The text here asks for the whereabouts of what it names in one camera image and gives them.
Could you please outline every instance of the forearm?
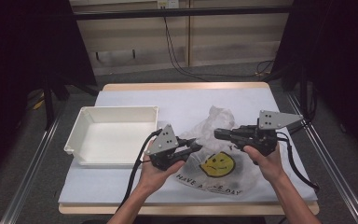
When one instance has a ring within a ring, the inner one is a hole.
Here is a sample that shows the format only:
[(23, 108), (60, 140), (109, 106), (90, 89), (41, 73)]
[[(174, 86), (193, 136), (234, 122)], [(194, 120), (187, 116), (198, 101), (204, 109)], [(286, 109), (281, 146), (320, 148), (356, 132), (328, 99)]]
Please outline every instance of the forearm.
[(271, 185), (291, 224), (321, 223), (307, 207), (287, 175), (283, 175), (277, 181), (271, 182)]
[(149, 195), (150, 193), (144, 189), (134, 189), (129, 199), (112, 216), (112, 218), (108, 221), (108, 224), (132, 223)]

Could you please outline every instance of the plastic bag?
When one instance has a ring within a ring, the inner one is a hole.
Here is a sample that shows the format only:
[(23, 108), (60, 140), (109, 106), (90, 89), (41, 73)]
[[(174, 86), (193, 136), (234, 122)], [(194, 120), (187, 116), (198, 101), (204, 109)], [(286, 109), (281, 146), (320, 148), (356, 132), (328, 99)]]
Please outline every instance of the plastic bag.
[(258, 168), (234, 144), (214, 138), (217, 128), (238, 126), (230, 110), (212, 106), (207, 119), (179, 136), (197, 138), (203, 147), (190, 155), (176, 173), (176, 180), (195, 189), (240, 196), (255, 185)]

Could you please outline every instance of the black curtain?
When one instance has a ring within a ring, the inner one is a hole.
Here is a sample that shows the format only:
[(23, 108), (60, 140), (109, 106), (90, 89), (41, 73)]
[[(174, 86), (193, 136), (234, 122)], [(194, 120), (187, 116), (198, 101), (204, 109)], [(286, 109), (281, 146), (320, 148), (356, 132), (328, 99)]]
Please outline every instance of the black curtain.
[(44, 77), (59, 85), (64, 84), (60, 77), (96, 84), (76, 21), (41, 17), (59, 14), (72, 14), (67, 0), (0, 1), (0, 160), (28, 93), (41, 89)]
[[(294, 5), (310, 1), (295, 0)], [(305, 68), (320, 96), (358, 140), (358, 1), (311, 1), (314, 11), (291, 14), (272, 72), (291, 90)]]

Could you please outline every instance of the smiley face print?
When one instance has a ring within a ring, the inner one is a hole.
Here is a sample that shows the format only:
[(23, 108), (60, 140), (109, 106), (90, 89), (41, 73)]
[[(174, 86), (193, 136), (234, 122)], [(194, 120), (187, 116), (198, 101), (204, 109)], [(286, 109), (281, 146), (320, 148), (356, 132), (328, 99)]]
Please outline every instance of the smiley face print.
[(235, 169), (235, 161), (225, 152), (213, 154), (200, 165), (201, 170), (209, 177), (223, 177)]

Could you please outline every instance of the person's left hand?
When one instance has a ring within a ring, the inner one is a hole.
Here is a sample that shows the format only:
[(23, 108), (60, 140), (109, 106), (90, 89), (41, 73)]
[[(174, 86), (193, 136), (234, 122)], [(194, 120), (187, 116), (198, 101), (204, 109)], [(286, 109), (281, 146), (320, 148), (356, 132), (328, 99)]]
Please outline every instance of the person's left hand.
[(153, 166), (149, 156), (144, 155), (143, 161), (148, 162), (142, 163), (141, 177), (139, 178), (136, 188), (145, 191), (148, 195), (151, 195), (156, 190), (160, 189), (168, 176), (176, 173), (185, 164), (184, 161), (178, 161), (168, 168), (167, 171), (161, 171)]

